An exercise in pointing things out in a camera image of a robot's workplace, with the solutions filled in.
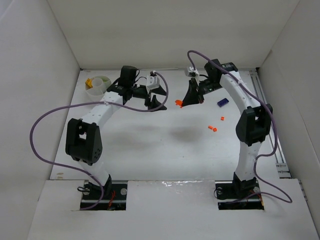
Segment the yellow lego block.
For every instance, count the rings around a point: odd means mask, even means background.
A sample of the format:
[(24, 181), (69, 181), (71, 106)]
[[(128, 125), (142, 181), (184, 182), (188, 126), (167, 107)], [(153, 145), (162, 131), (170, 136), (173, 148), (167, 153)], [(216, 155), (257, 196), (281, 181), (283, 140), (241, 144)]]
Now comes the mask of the yellow lego block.
[(93, 87), (92, 85), (92, 79), (91, 78), (88, 78), (86, 81), (85, 81), (85, 86), (87, 89), (91, 89)]

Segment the orange round lego piece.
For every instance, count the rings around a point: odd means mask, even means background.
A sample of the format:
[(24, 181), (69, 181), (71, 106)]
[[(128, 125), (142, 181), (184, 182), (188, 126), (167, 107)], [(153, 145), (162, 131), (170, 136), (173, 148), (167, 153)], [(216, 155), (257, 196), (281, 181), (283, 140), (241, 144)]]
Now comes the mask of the orange round lego piece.
[(177, 100), (175, 101), (175, 104), (176, 104), (177, 106), (179, 106), (180, 108), (183, 107), (183, 101), (182, 101), (182, 100), (177, 99)]

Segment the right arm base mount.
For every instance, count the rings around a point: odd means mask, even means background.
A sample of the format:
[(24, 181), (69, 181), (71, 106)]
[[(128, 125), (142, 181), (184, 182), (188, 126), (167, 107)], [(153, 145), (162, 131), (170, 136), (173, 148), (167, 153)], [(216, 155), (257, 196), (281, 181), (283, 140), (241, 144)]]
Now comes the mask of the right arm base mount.
[(264, 203), (260, 194), (252, 195), (260, 191), (259, 184), (240, 192), (236, 192), (231, 181), (218, 181), (215, 183), (214, 197), (217, 199), (219, 210), (264, 210)]

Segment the white divided round container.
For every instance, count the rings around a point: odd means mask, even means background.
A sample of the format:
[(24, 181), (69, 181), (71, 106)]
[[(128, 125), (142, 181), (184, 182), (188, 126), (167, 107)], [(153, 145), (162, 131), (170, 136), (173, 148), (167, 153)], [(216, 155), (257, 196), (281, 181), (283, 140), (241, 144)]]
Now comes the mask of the white divided round container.
[(94, 76), (89, 79), (92, 79), (92, 88), (88, 89), (85, 85), (85, 93), (92, 102), (98, 102), (103, 98), (107, 89), (112, 85), (112, 81), (103, 75)]

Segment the small orange lego pieces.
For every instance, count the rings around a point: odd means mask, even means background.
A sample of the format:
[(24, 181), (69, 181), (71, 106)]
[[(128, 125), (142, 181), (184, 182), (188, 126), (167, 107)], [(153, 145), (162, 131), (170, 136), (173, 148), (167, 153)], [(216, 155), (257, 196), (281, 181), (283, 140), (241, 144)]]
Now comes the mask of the small orange lego pieces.
[(208, 126), (208, 129), (212, 130), (213, 132), (217, 132), (218, 129), (216, 127), (213, 127), (211, 125)]

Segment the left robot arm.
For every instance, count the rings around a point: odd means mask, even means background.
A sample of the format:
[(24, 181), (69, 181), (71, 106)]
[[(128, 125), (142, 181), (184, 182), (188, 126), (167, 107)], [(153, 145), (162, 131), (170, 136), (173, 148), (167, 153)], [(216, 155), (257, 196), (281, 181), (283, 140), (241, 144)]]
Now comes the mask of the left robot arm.
[(95, 187), (102, 185), (106, 190), (112, 184), (101, 160), (101, 130), (112, 115), (121, 108), (127, 109), (126, 103), (131, 98), (144, 100), (145, 113), (166, 110), (165, 104), (156, 98), (156, 95), (169, 96), (168, 87), (160, 85), (165, 81), (164, 77), (157, 71), (151, 71), (146, 83), (139, 85), (136, 83), (137, 73), (136, 67), (123, 66), (120, 76), (106, 89), (101, 102), (82, 118), (72, 118), (67, 124), (65, 152), (90, 173)]

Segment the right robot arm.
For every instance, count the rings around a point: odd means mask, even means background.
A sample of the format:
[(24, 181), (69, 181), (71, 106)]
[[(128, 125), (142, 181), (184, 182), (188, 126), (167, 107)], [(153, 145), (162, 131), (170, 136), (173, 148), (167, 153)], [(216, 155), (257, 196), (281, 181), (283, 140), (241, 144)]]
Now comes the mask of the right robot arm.
[(219, 200), (247, 199), (255, 195), (254, 189), (258, 187), (257, 161), (261, 156), (260, 148), (270, 133), (273, 108), (260, 101), (245, 86), (232, 62), (220, 63), (213, 59), (205, 64), (204, 70), (207, 78), (200, 80), (194, 65), (186, 69), (185, 74), (190, 78), (188, 90), (178, 105), (182, 108), (202, 104), (206, 94), (221, 88), (228, 92), (240, 112), (235, 127), (240, 152), (232, 182), (217, 183), (215, 194)]

